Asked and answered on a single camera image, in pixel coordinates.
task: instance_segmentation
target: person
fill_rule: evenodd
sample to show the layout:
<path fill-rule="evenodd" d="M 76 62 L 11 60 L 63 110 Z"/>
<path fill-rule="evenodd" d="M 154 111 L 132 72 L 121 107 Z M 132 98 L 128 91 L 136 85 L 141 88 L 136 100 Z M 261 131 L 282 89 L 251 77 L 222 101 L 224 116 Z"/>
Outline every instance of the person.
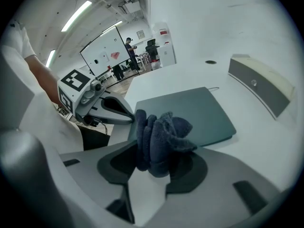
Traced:
<path fill-rule="evenodd" d="M 106 146 L 109 136 L 62 117 L 57 77 L 37 58 L 24 26 L 9 22 L 0 41 L 2 117 L 0 127 L 37 137 L 45 150 L 59 154 Z"/>
<path fill-rule="evenodd" d="M 120 81 L 121 79 L 124 79 L 124 73 L 119 65 L 116 65 L 113 67 L 113 73 L 118 81 Z"/>
<path fill-rule="evenodd" d="M 136 56 L 135 56 L 135 52 L 134 52 L 134 50 L 137 49 L 137 46 L 131 47 L 130 43 L 131 43 L 131 38 L 128 37 L 125 42 L 125 47 L 129 51 L 130 59 L 133 62 L 133 64 L 135 65 L 136 70 L 139 72 L 142 72 L 142 70 L 139 68 L 139 66 L 137 64 L 137 60 L 136 60 Z"/>

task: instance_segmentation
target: ceiling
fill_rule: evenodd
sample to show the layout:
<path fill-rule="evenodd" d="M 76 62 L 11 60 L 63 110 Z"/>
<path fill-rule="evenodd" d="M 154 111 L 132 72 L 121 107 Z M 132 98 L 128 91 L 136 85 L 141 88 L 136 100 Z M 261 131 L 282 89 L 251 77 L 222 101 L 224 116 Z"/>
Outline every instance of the ceiling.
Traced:
<path fill-rule="evenodd" d="M 72 26 L 61 32 L 74 12 L 87 0 L 25 0 L 15 18 L 23 23 L 38 58 L 44 64 L 55 49 L 50 68 L 58 72 L 66 64 L 82 63 L 79 51 L 115 22 L 132 22 L 142 16 L 124 14 L 118 7 L 123 0 L 89 0 L 92 4 L 75 20 Z"/>

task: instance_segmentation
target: white sleeve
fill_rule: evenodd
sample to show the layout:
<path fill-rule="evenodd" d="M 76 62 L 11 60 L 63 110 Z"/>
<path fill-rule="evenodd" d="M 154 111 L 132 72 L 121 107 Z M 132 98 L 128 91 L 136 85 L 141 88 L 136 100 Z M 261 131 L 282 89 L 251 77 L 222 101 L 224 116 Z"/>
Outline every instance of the white sleeve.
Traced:
<path fill-rule="evenodd" d="M 30 42 L 29 42 L 29 37 L 27 34 L 27 31 L 25 27 L 21 29 L 21 34 L 22 34 L 22 39 L 23 39 L 23 44 L 22 44 L 22 57 L 27 58 L 31 55 L 36 55 L 34 52 Z"/>

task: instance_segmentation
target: black cable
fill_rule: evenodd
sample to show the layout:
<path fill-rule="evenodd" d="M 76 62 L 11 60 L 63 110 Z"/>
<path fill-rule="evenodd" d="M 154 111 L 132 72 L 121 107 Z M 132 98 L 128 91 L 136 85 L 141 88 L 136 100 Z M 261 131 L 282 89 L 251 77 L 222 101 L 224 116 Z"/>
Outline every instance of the black cable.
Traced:
<path fill-rule="evenodd" d="M 219 87 L 212 87 L 212 88 L 209 88 L 208 90 L 211 90 L 211 89 L 219 89 Z"/>
<path fill-rule="evenodd" d="M 104 128 L 105 128 L 105 134 L 108 135 L 108 129 L 107 129 L 106 125 L 103 124 L 102 122 L 100 122 L 100 123 L 101 123 L 101 124 L 104 126 Z"/>
<path fill-rule="evenodd" d="M 98 124 L 102 124 L 105 127 L 105 134 L 108 135 L 108 129 L 107 129 L 106 125 L 100 119 L 98 119 L 97 117 L 92 117 L 91 116 L 91 118 L 93 118 L 95 120 L 98 120 L 99 121 Z"/>
<path fill-rule="evenodd" d="M 118 7 L 119 7 L 119 8 L 122 8 L 122 9 L 124 10 L 124 12 L 127 14 L 127 12 L 126 12 L 126 10 L 123 8 L 123 6 L 120 6 L 121 3 L 122 3 L 122 2 L 120 2 L 120 3 L 118 4 Z"/>

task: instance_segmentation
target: human arm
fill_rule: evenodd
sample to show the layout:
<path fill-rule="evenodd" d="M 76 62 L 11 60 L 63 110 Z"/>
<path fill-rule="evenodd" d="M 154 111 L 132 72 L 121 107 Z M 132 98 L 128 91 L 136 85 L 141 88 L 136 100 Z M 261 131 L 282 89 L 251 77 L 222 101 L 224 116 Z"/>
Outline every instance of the human arm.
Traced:
<path fill-rule="evenodd" d="M 64 107 L 59 101 L 57 93 L 57 80 L 58 78 L 52 74 L 51 70 L 44 66 L 36 55 L 31 55 L 24 59 L 32 74 L 37 79 L 41 88 L 47 93 L 50 100 L 59 106 Z"/>
<path fill-rule="evenodd" d="M 129 48 L 128 50 L 129 50 L 129 51 L 133 51 L 133 50 L 135 50 L 136 48 L 137 48 L 137 46 L 131 47 L 131 48 Z"/>

